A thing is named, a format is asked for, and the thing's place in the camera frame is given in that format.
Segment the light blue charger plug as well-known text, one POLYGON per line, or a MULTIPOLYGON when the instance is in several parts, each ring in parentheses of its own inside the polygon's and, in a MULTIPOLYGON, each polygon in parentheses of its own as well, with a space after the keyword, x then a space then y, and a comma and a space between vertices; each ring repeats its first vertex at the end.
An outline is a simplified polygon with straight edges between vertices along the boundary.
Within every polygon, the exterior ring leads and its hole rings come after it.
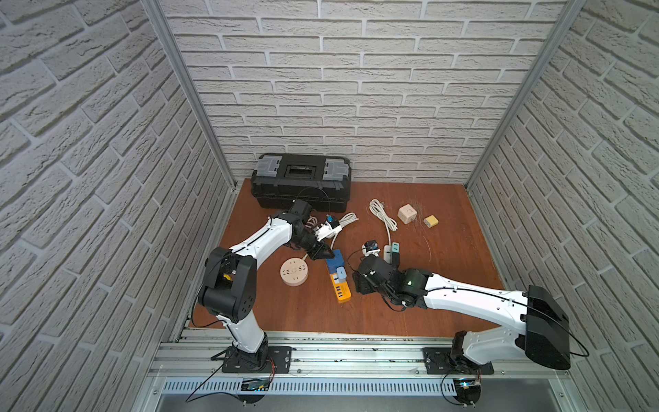
POLYGON ((336 283, 345 283, 347 279, 347 273, 345 268, 340 266, 336 268, 336 273, 333 276, 336 283))

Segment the round pink power socket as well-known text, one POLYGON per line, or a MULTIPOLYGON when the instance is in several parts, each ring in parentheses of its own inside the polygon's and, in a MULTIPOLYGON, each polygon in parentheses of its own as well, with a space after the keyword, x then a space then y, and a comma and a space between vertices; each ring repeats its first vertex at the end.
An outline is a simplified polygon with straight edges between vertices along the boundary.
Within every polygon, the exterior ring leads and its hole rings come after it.
POLYGON ((282 281, 290 287, 298 287, 305 283, 309 276, 307 262, 299 257, 286 260, 280 269, 282 281))

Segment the orange power strip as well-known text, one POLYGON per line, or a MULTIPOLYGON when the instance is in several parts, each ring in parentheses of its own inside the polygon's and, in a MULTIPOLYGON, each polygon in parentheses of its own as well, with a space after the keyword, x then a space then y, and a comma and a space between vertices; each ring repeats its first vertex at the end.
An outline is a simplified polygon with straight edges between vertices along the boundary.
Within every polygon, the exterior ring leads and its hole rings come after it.
POLYGON ((332 288, 339 304, 347 303, 352 298, 349 285, 345 279, 340 279, 338 274, 331 274, 332 288))

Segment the yellow charger plug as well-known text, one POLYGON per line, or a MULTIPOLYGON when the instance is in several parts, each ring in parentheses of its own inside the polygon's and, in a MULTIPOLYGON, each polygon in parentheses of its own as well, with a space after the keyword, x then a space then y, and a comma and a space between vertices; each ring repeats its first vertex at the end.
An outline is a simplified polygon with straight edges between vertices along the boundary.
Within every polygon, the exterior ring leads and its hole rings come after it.
POLYGON ((435 216, 430 215, 430 216, 426 217, 426 218, 423 220, 423 223, 424 223, 428 228, 433 228, 433 227, 435 227, 435 226, 437 226, 437 225, 439 224, 439 220, 438 220, 435 216))

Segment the dark blue adapter plug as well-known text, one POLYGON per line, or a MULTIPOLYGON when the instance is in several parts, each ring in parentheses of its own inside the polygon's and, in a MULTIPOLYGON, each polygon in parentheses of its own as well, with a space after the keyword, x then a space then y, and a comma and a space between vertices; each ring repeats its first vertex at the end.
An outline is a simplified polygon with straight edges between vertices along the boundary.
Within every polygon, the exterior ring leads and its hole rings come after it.
POLYGON ((325 261, 325 263, 327 265, 327 269, 328 269, 330 274, 337 273, 337 269, 339 267, 344 267, 345 266, 345 262, 344 262, 341 251, 336 249, 336 250, 333 250, 333 253, 334 253, 334 257, 332 257, 331 259, 326 259, 326 261, 325 261))

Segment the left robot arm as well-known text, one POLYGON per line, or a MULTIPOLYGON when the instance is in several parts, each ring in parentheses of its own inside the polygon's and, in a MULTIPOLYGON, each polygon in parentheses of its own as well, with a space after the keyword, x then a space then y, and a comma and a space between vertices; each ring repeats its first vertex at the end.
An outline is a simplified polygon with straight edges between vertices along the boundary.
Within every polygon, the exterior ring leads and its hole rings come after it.
POLYGON ((233 346, 255 354, 266 346, 265 332, 252 309, 257 300, 257 270, 280 247, 299 248, 312 260, 335 257, 326 239, 341 232, 339 221, 330 219, 309 228, 312 206, 296 200, 293 206, 268 218, 246 240, 228 249, 217 247, 204 264, 204 278, 197 302, 229 330, 233 346))

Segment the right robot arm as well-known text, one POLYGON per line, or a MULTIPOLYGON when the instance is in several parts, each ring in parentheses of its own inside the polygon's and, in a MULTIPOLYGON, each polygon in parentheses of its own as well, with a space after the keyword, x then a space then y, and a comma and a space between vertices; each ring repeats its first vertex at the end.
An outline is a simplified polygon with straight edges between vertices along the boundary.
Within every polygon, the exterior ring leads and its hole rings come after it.
POLYGON ((493 323, 488 331, 459 331, 454 336, 450 358, 458 367, 523 358, 554 370, 571 367, 569 318, 545 288, 484 288, 430 271, 400 271, 375 255, 364 257, 353 278, 362 295, 378 293, 385 303, 403 310, 446 310, 493 323))

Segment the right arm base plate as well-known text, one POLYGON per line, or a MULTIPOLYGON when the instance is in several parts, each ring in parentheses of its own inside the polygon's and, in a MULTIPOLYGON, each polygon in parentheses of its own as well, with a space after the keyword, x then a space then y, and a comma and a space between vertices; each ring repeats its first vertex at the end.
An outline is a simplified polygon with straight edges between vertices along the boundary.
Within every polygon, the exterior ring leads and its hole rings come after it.
POLYGON ((451 348, 427 347, 422 349, 422 355, 429 375, 494 374, 494 367, 491 362, 478 365, 463 355, 454 355, 451 348))

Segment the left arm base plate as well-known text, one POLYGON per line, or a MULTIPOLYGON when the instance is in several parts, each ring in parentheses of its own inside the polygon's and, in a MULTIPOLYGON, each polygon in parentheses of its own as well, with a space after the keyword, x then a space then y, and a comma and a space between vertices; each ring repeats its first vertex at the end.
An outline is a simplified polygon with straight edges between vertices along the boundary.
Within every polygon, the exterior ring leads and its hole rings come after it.
POLYGON ((288 374, 293 349, 288 346, 260 348, 247 353, 231 348, 221 367, 224 374, 288 374))

